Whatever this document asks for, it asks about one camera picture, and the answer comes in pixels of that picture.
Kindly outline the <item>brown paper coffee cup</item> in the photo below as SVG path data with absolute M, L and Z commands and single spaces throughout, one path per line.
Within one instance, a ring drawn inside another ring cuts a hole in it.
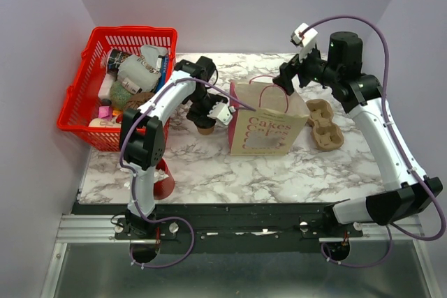
M 215 126 L 209 127 L 209 128 L 201 128 L 201 127 L 197 127 L 198 132 L 201 135 L 210 135 L 213 134 L 215 129 Z

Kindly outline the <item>pink and beige paper bag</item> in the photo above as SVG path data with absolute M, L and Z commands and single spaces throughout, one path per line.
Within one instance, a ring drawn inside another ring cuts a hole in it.
M 303 98 L 256 76 L 230 83 L 230 105 L 235 108 L 228 126 L 232 156 L 283 156 L 305 127 L 309 109 Z

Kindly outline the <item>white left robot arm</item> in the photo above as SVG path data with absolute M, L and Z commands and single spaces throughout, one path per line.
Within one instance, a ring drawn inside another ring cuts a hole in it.
M 141 239 L 154 233 L 154 173 L 166 149 L 164 126 L 180 105 L 190 102 L 186 118 L 198 130 L 214 130 L 216 120 L 209 113 L 217 103 L 228 102 L 206 89 L 216 70 L 214 62 L 204 56 L 195 63 L 182 60 L 154 97 L 137 110 L 123 114 L 119 163 L 132 174 L 126 218 L 131 221 L 131 231 Z

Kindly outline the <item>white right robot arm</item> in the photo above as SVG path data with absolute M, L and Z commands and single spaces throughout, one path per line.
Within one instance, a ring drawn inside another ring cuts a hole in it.
M 384 192 L 328 206 L 321 219 L 324 233 L 331 237 L 345 231 L 350 223 L 391 224 L 419 214 L 442 191 L 439 178 L 429 177 L 410 154 L 405 144 L 396 145 L 402 136 L 394 129 L 379 80 L 362 73 L 362 40 L 356 33 L 339 31 L 330 35 L 328 58 L 323 60 L 316 46 L 315 29 L 304 24 L 291 35 L 300 51 L 279 68 L 273 82 L 288 95 L 295 89 L 316 82 L 329 87 L 333 97 L 362 132 L 379 167 Z

